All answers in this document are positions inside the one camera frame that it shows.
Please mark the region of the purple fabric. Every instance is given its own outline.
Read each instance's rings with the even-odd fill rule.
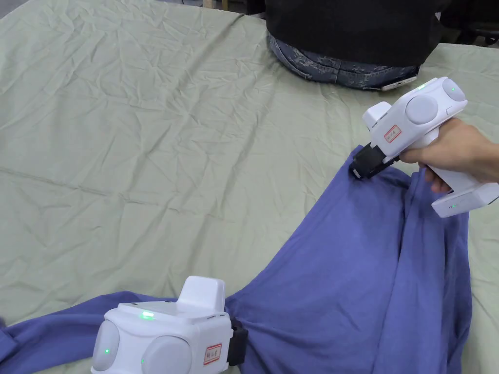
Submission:
[[[351,157],[270,264],[229,297],[249,330],[243,374],[461,372],[471,321],[468,215],[440,219],[422,174],[369,181]],[[119,292],[5,328],[0,374],[90,357]]]

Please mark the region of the white phone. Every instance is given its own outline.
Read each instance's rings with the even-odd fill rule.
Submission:
[[[395,83],[387,84],[386,86],[381,87],[381,91],[393,90],[394,88],[397,88],[397,87],[403,86],[405,84],[414,82],[416,79],[418,79],[417,75],[410,77],[410,78],[407,78],[407,79],[399,80],[398,82],[395,82]]]

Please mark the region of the finger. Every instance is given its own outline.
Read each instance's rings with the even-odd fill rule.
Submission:
[[[414,164],[422,159],[422,152],[423,148],[409,149],[400,154],[400,160],[408,164]]]

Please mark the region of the patterned jeans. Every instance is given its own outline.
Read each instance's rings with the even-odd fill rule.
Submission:
[[[339,60],[298,50],[269,37],[270,48],[283,65],[296,75],[316,82],[336,83],[358,89],[379,89],[407,79],[419,72],[419,66],[390,67]]]

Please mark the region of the white label sticker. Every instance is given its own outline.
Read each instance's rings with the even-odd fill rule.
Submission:
[[[392,141],[395,140],[397,136],[399,136],[402,133],[402,131],[399,129],[397,125],[393,126],[386,134],[385,134],[385,139],[388,143],[391,143]]]
[[[222,351],[222,343],[215,346],[206,348],[205,352],[205,365],[214,363],[220,359],[220,353]]]

